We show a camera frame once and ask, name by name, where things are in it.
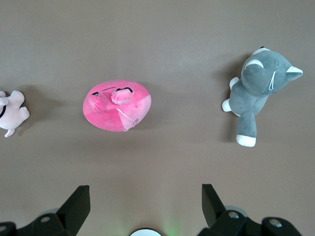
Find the plush toy body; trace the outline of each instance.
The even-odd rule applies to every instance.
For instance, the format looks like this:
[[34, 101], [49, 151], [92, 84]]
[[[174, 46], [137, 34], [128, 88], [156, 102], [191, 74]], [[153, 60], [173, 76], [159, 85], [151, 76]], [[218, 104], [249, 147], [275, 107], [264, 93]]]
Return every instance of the plush toy body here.
[[255, 145], [255, 115], [263, 108], [269, 95], [302, 74], [302, 70], [292, 66], [281, 54], [265, 47], [255, 51], [246, 60], [241, 78], [235, 77], [230, 81], [230, 98], [222, 104], [225, 112], [232, 111], [240, 117], [236, 136], [240, 145]]
[[129, 80], [112, 80], [89, 91], [83, 113], [94, 126], [121, 132], [138, 124], [150, 106], [151, 96], [144, 86]]
[[5, 137], [11, 136], [15, 129], [22, 124], [30, 113], [26, 107], [21, 107], [24, 95], [19, 91], [13, 91], [9, 97], [0, 91], [0, 127], [7, 129]]

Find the black collar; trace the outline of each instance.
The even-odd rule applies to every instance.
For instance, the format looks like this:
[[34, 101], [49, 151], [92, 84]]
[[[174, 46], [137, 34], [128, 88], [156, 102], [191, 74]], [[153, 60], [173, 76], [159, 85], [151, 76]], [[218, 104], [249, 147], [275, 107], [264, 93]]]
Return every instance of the black collar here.
[[0, 114], [0, 118], [4, 115], [5, 109], [6, 109], [6, 106], [3, 106], [3, 110], [2, 110], [2, 112]]

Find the round pink plush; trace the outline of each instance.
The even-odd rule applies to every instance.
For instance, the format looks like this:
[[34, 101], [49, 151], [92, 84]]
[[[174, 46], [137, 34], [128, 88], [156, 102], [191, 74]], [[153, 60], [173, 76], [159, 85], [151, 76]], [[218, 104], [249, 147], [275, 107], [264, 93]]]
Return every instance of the round pink plush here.
[[111, 80], [91, 89], [84, 99], [83, 114], [94, 126], [127, 131], [148, 113], [151, 96], [147, 89], [129, 80]]

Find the white plush toy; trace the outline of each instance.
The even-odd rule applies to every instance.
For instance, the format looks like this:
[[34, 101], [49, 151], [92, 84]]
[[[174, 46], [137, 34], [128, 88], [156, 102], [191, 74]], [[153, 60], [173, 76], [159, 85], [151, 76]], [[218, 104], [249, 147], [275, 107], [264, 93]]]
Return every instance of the white plush toy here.
[[28, 109], [21, 107], [23, 102], [24, 95], [19, 91], [13, 91], [8, 97], [0, 91], [0, 127], [8, 130], [6, 138], [30, 116]]

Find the gray and white stuffed animal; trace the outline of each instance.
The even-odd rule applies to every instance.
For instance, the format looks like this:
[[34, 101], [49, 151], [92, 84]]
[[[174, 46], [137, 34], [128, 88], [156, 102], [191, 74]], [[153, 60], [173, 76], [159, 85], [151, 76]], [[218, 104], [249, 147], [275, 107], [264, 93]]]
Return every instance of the gray and white stuffed animal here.
[[0, 127], [8, 130], [6, 138], [30, 116], [28, 109], [21, 107], [23, 102], [24, 95], [20, 91], [13, 91], [8, 97], [0, 91]]
[[225, 112], [232, 111], [240, 117], [236, 136], [240, 145], [255, 146], [255, 115], [263, 108], [269, 95], [302, 74], [303, 71], [292, 66], [284, 56], [265, 47], [256, 50], [246, 60], [241, 78], [235, 77], [230, 81], [230, 98], [222, 103]]

